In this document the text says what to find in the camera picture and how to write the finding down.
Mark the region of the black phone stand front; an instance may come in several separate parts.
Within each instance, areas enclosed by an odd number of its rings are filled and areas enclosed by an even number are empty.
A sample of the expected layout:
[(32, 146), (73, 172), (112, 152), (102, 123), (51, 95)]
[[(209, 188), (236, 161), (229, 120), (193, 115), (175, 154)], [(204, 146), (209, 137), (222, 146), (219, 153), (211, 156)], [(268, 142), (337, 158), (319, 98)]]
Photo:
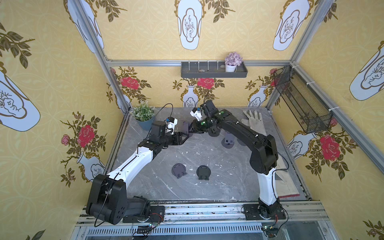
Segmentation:
[(208, 181), (211, 175), (211, 169), (208, 166), (201, 165), (198, 167), (197, 171), (197, 176), (199, 180), (205, 180)]

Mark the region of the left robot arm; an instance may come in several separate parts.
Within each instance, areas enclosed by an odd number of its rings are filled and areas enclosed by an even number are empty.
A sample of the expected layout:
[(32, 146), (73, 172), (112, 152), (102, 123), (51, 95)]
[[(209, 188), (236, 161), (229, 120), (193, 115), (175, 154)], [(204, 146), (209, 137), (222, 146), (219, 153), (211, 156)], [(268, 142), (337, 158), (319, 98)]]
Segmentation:
[(163, 149), (180, 146), (188, 139), (189, 123), (183, 122), (179, 132), (175, 131), (176, 124), (171, 121), (155, 121), (149, 136), (138, 144), (125, 162), (108, 174), (99, 174), (94, 178), (86, 206), (87, 215), (113, 225), (124, 218), (149, 218), (149, 200), (143, 197), (128, 198), (127, 187)]

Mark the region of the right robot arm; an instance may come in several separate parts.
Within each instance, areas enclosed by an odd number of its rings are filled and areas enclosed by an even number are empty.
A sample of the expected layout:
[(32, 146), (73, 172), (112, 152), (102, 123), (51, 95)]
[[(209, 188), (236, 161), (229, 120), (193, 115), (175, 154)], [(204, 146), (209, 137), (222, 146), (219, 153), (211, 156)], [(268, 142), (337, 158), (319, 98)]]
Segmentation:
[(275, 138), (252, 130), (228, 110), (218, 110), (211, 100), (199, 108), (193, 108), (190, 115), (195, 118), (192, 123), (195, 133), (205, 132), (217, 137), (221, 130), (225, 130), (250, 149), (250, 165), (258, 174), (260, 209), (269, 214), (276, 211), (280, 199), (276, 193), (275, 175), (279, 154)]

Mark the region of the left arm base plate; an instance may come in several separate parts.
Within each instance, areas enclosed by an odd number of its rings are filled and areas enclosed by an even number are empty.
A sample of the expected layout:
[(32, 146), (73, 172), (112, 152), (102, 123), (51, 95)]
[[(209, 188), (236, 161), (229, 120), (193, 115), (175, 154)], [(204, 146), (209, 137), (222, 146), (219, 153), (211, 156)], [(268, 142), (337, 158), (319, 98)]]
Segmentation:
[(149, 206), (142, 215), (126, 215), (123, 223), (162, 223), (165, 217), (165, 206)]

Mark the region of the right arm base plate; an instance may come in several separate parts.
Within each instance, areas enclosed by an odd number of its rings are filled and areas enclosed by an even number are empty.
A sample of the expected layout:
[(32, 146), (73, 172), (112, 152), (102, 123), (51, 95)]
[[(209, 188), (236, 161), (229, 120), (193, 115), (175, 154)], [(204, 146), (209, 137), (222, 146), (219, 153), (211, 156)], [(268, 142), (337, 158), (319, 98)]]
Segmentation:
[(272, 205), (266, 205), (263, 202), (258, 204), (245, 204), (242, 206), (241, 212), (245, 215), (246, 220), (286, 220), (287, 215), (279, 201)]

